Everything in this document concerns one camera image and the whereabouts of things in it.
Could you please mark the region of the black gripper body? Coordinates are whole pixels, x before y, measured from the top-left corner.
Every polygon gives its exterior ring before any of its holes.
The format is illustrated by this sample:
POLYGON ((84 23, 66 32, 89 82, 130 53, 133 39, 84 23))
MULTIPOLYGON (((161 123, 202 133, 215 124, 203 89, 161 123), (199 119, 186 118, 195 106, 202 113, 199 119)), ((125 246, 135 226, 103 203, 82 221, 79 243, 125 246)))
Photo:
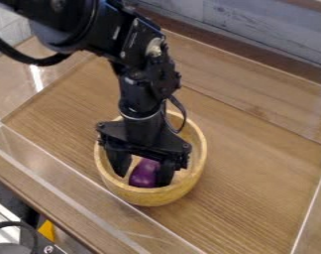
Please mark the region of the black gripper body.
POLYGON ((171 161, 175 171, 189 167, 193 146, 169 127, 162 115, 146 120, 126 119, 99 122, 95 126, 103 150, 115 150, 151 159, 171 161))

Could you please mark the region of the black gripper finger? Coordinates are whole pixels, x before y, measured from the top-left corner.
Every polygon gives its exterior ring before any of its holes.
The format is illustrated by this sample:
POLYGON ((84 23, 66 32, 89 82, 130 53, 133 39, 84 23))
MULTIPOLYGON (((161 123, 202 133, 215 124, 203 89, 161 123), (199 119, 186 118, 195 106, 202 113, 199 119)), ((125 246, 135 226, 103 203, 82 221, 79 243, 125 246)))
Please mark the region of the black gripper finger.
POLYGON ((115 174, 123 178, 131 165, 131 155, 123 151, 106 150, 106 156, 115 174))
POLYGON ((171 161, 165 161, 161 164, 161 169, 157 172, 157 186, 159 188, 171 184, 175 173, 175 164, 171 161))

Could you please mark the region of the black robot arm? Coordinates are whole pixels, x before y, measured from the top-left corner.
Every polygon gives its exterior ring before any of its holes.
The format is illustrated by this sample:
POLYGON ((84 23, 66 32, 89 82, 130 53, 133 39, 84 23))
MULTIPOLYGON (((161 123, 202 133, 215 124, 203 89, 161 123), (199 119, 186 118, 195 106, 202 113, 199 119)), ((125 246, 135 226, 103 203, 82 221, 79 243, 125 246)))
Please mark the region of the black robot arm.
POLYGON ((114 172, 125 176, 131 157, 159 163, 154 186, 171 184, 189 167, 191 145, 169 123, 166 104, 177 103, 181 73, 161 27, 122 0, 0 0, 0 8, 28 19, 42 44, 55 53, 34 58, 0 38, 0 53, 36 66, 87 51, 107 58, 119 82, 119 121, 97 124, 98 143, 114 172))

